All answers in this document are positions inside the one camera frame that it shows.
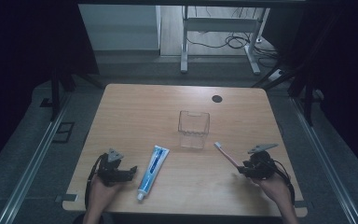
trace toothpaste tube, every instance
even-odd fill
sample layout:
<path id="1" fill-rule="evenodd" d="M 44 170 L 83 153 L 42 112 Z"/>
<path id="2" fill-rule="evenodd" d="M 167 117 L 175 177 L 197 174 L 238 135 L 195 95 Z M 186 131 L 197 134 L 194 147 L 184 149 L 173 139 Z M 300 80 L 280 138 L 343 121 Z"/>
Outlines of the toothpaste tube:
<path id="1" fill-rule="evenodd" d="M 167 148 L 155 146 L 153 149 L 152 157 L 150 158 L 149 166 L 145 171 L 144 178 L 142 179 L 142 183 L 138 188 L 138 201 L 144 199 L 150 189 L 152 188 L 153 182 L 155 181 L 159 168 L 164 162 L 170 151 Z"/>

